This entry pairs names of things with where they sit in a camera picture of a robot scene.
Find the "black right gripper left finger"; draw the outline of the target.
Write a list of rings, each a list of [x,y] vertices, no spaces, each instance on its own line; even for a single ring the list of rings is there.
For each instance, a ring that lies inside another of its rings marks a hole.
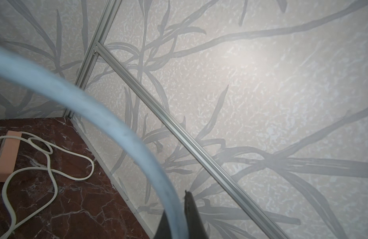
[[[169,222],[166,216],[166,211],[164,211],[158,229],[155,233],[154,239],[171,239],[171,238],[172,236]]]

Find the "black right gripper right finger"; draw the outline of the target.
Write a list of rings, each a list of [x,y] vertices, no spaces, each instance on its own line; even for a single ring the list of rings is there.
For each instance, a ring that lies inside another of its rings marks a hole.
[[[208,239],[198,208],[190,191],[185,191],[184,211],[190,239]]]

